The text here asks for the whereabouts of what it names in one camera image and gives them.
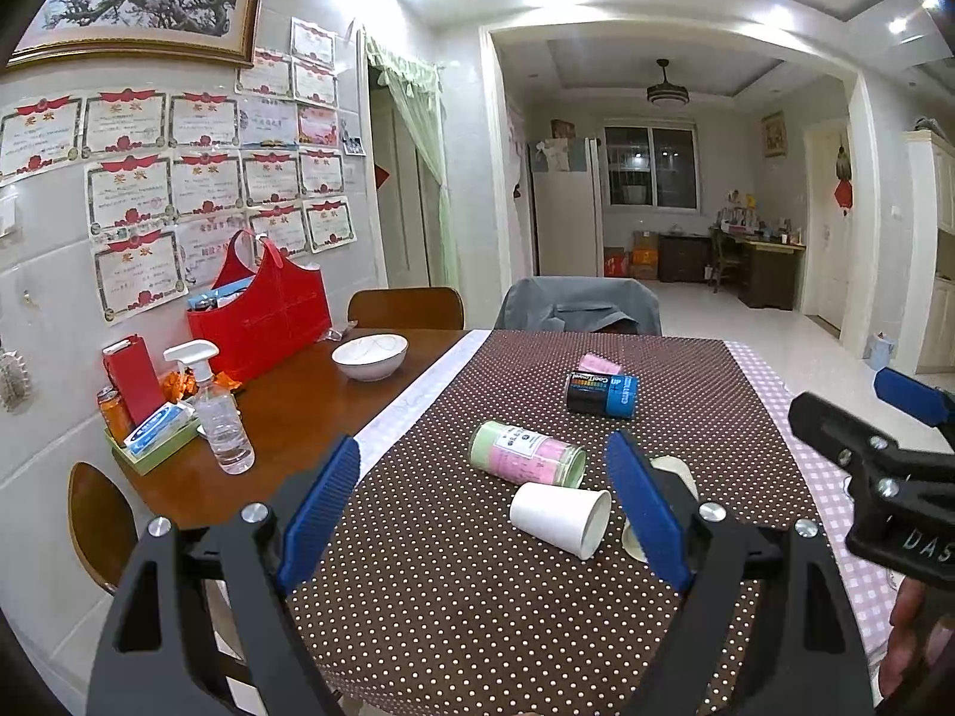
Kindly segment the person's hand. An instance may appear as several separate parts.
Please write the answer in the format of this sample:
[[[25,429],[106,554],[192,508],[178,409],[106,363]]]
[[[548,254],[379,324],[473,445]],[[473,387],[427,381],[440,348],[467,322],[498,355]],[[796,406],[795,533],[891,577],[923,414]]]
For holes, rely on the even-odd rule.
[[[903,579],[891,614],[891,635],[887,640],[887,652],[879,666],[879,693],[887,698],[902,684],[903,675],[911,661],[923,656],[929,666],[934,666],[952,637],[952,629],[939,621],[925,641],[918,640],[914,623],[918,619],[926,598],[926,585],[916,580]]]

